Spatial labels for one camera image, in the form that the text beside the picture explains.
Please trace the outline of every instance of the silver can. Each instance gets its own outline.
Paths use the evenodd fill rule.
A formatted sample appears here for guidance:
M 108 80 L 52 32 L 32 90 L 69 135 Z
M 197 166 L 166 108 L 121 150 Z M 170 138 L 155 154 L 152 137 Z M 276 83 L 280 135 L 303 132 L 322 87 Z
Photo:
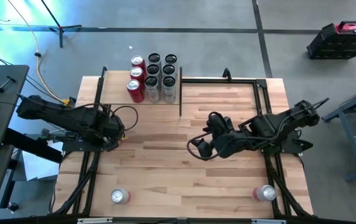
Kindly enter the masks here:
M 163 79 L 165 77 L 174 77 L 174 79 L 177 79 L 177 70 L 173 65 L 165 65 L 163 67 Z
M 178 67 L 178 58 L 173 54 L 166 56 L 166 65 L 173 65 L 175 68 Z
M 153 53 L 153 54 L 149 55 L 148 59 L 149 59 L 150 65 L 157 65 L 159 67 L 159 69 L 161 70 L 161 58 L 158 53 Z
M 164 99 L 166 103 L 175 103 L 176 101 L 176 80 L 174 77 L 164 77 L 163 79 Z
M 158 83 L 157 86 L 159 90 L 161 90 L 162 75 L 161 75 L 161 70 L 157 65 L 148 66 L 148 77 L 155 77 Z
M 148 91 L 149 100 L 157 103 L 160 100 L 159 81 L 156 77 L 148 76 L 145 80 L 146 90 Z
M 257 201 L 273 201 L 276 198 L 276 190 L 270 185 L 262 185 L 253 190 L 253 198 Z
M 125 189 L 118 188 L 111 192 L 111 202 L 115 204 L 126 204 L 130 198 L 129 192 Z

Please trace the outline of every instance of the white cable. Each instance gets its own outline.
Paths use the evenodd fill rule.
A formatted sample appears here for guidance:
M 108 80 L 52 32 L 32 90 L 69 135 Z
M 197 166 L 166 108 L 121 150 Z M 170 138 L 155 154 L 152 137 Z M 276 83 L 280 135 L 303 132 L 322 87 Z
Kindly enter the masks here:
M 40 50 L 39 50 L 39 42 L 37 41 L 37 37 L 35 36 L 34 32 L 33 32 L 33 29 L 31 28 L 31 26 L 29 25 L 29 23 L 24 19 L 24 17 L 22 16 L 22 14 L 16 9 L 16 7 L 12 4 L 12 2 L 10 0 L 8 0 L 9 3 L 11 4 L 11 6 L 15 9 L 15 11 L 21 16 L 21 18 L 24 20 L 24 22 L 26 23 L 26 25 L 29 27 L 31 33 L 33 34 L 33 37 L 34 37 L 34 40 L 35 40 L 35 45 L 37 47 L 37 53 L 40 53 Z M 51 94 L 53 97 L 55 97 L 56 99 L 58 99 L 59 101 L 62 101 L 63 102 L 63 99 L 60 99 L 58 96 L 56 96 L 54 93 L 52 93 L 52 91 L 49 89 L 49 87 L 47 86 L 47 84 L 45 83 L 44 79 L 42 78 L 42 75 L 40 73 L 40 63 L 39 63 L 39 57 L 38 56 L 35 56 L 36 57 L 36 64 L 37 64 L 37 74 L 41 80 L 41 83 L 45 86 L 45 88 L 47 89 L 48 93 Z

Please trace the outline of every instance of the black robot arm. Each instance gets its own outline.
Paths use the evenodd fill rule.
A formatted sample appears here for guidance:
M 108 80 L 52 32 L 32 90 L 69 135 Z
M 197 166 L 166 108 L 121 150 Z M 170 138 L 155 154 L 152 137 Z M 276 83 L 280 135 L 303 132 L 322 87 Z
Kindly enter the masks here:
M 234 130 L 231 119 L 223 117 L 218 112 L 211 112 L 208 116 L 206 132 L 187 143 L 188 151 L 198 159 L 209 160 L 217 156 L 227 158 L 243 150 L 255 151 L 262 149 L 264 153 L 274 154 L 281 150 L 281 146 L 289 144 L 288 139 L 299 146 L 300 152 L 312 147 L 312 144 L 299 140 L 296 128 L 315 126 L 319 122 L 316 109 L 323 105 L 328 98 L 315 103 L 302 100 L 293 108 L 280 114 L 264 114 L 239 124 L 240 130 Z M 204 136 L 212 135 L 212 140 L 207 142 Z M 200 156 L 190 150 L 193 144 L 199 150 Z
M 105 149 L 118 147 L 123 137 L 124 124 L 114 113 L 78 106 L 68 108 L 61 104 L 43 100 L 40 96 L 21 96 L 17 115 L 24 119 L 42 119 L 66 130 L 77 133 L 83 141 Z

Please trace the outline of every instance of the black metal frame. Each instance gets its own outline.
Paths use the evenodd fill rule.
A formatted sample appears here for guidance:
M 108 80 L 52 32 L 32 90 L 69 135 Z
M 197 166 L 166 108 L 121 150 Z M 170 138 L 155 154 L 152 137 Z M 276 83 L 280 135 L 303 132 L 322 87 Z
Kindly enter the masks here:
M 58 23 L 58 21 L 56 20 L 55 16 L 52 14 L 51 10 L 48 8 L 48 6 L 46 5 L 46 3 L 44 2 L 44 0 L 41 0 L 42 4 L 45 6 L 45 8 L 47 9 L 47 11 L 49 12 L 49 14 L 51 15 L 52 19 L 55 21 L 55 23 L 58 25 L 57 29 L 59 30 L 59 47 L 62 48 L 63 47 L 63 40 L 62 40 L 62 37 L 63 37 L 63 33 L 67 30 L 67 29 L 70 29 L 70 28 L 81 28 L 83 26 L 81 25 L 73 25 L 73 26 L 65 26 L 65 27 L 62 27 L 60 26 L 60 24 Z M 49 29 L 51 31 L 54 31 L 56 32 L 56 30 L 53 28 L 53 27 L 49 27 Z

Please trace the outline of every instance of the gray floor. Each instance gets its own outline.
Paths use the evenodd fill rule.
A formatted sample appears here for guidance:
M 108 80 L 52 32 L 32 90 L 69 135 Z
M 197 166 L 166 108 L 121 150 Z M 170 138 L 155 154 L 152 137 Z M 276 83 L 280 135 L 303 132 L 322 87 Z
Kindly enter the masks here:
M 53 25 L 39 1 L 16 2 L 31 24 Z M 251 0 L 92 2 L 47 1 L 62 25 L 256 28 Z M 320 29 L 332 22 L 356 20 L 356 0 L 258 0 L 258 5 L 264 29 Z M 2 0 L 0 17 L 11 20 L 3 24 L 24 24 Z M 184 75 L 188 76 L 216 77 L 228 67 L 234 77 L 265 77 L 257 34 L 70 32 L 63 37 L 63 49 L 59 48 L 56 34 L 36 32 L 36 35 L 43 54 L 41 71 L 51 89 L 64 98 L 77 95 L 82 76 L 100 75 L 102 66 L 127 70 L 133 55 L 151 52 L 177 54 Z M 306 45 L 313 38 L 314 35 L 265 35 L 273 77 L 284 79 L 289 104 L 330 97 L 319 110 L 325 115 L 356 94 L 356 58 L 309 60 Z M 38 79 L 34 52 L 30 32 L 13 32 L 7 27 L 0 31 L 0 57 L 14 64 L 29 65 L 29 75 Z M 23 94 L 38 92 L 25 85 Z M 16 116 L 10 127 L 22 133 L 37 133 L 43 127 L 53 129 L 44 122 Z M 314 147 L 304 153 L 314 213 L 323 218 L 356 221 L 356 182 L 344 180 L 346 173 L 356 172 L 356 164 L 340 122 L 321 122 L 316 127 L 305 128 L 302 138 L 314 143 Z M 51 182 L 21 183 L 15 187 L 13 198 L 24 206 L 13 215 L 0 210 L 0 218 L 42 215 L 46 213 L 51 194 Z

